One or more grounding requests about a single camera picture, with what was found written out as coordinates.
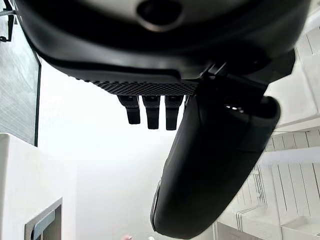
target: round hole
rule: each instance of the round hole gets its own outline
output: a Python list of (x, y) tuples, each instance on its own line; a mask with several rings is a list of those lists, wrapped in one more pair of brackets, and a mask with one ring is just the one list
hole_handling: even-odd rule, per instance
[(147, 0), (141, 2), (136, 13), (143, 27), (162, 32), (179, 25), (182, 5), (174, 0)]

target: white cabinet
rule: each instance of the white cabinet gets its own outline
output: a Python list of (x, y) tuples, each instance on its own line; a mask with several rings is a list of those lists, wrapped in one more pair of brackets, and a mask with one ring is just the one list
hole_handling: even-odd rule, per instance
[(28, 240), (54, 207), (62, 223), (48, 240), (76, 240), (76, 169), (22, 140), (0, 134), (0, 240)]

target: black plastic housing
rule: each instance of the black plastic housing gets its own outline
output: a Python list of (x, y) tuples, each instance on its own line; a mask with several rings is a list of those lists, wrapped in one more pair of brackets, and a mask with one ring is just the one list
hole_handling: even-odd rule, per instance
[(205, 97), (187, 105), (151, 210), (153, 229), (191, 239), (224, 211), (257, 163), (280, 118), (263, 97), (251, 114)]

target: dark panel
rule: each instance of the dark panel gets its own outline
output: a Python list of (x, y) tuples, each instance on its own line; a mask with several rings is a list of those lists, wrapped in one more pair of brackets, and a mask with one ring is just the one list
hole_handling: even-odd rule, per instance
[[(0, 1), (0, 10), (5, 7)], [(0, 17), (0, 36), (8, 34), (8, 17)], [(0, 133), (35, 144), (40, 63), (19, 25), (12, 42), (0, 42)]]

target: perforated grille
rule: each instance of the perforated grille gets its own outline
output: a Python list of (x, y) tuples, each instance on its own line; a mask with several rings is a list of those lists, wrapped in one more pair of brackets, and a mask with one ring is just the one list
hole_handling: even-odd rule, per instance
[(150, 83), (150, 82), (94, 82), (98, 87), (115, 95), (122, 96), (165, 96), (192, 95), (197, 82)]

